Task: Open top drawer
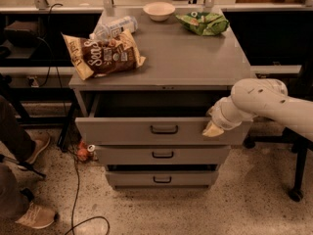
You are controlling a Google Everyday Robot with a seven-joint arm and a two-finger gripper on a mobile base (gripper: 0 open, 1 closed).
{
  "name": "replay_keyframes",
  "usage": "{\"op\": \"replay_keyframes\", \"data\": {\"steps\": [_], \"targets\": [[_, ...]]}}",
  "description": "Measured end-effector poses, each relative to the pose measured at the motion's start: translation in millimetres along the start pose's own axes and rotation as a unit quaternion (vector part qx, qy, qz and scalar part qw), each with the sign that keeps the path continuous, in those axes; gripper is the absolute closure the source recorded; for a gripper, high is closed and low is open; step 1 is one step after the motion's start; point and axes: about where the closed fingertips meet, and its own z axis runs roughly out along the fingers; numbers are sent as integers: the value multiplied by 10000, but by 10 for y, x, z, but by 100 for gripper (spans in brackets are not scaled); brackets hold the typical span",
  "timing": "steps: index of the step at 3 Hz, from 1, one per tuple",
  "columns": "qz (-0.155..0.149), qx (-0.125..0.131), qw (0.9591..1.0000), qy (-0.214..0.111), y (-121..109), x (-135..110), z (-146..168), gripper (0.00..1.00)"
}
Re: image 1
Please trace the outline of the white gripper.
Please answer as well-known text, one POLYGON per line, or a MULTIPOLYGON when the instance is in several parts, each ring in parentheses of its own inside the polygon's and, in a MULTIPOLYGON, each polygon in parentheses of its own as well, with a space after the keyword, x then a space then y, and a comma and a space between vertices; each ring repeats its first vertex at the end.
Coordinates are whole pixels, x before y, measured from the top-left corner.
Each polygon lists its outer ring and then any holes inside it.
POLYGON ((206 113, 211 116, 211 121, 202 132, 206 137, 220 136, 224 130, 234 129, 243 121, 252 121, 256 117, 256 114, 240 110, 231 97, 221 98, 206 113))

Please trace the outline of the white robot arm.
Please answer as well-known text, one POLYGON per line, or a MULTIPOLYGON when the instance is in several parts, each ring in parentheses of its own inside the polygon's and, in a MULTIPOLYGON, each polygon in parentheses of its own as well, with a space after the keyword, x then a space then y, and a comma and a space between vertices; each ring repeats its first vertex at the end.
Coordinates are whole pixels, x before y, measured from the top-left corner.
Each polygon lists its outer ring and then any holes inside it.
POLYGON ((218 100, 206 113, 211 116, 202 132, 206 137, 222 135, 243 121, 264 117, 313 141, 313 102, 290 97, 278 79, 242 79, 228 97, 218 100))

